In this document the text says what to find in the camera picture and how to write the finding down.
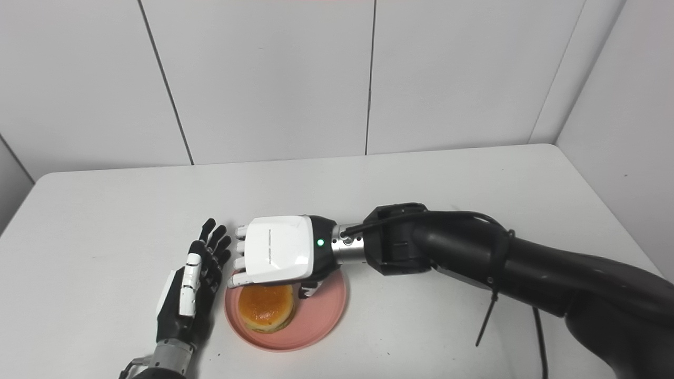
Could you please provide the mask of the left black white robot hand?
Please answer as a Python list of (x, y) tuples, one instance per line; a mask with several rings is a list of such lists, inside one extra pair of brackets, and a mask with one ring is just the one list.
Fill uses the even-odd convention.
[(171, 274), (158, 311), (156, 340), (177, 339), (199, 350), (209, 339), (212, 308), (222, 284), (222, 270), (231, 257), (226, 226), (207, 219), (190, 245), (187, 261)]

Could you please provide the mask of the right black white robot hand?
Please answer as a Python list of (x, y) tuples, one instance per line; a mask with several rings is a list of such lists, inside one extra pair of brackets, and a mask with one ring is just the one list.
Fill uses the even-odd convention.
[(298, 298), (308, 299), (340, 268), (332, 248), (336, 226), (308, 214), (258, 217), (240, 226), (236, 247), (242, 256), (227, 287), (298, 285)]

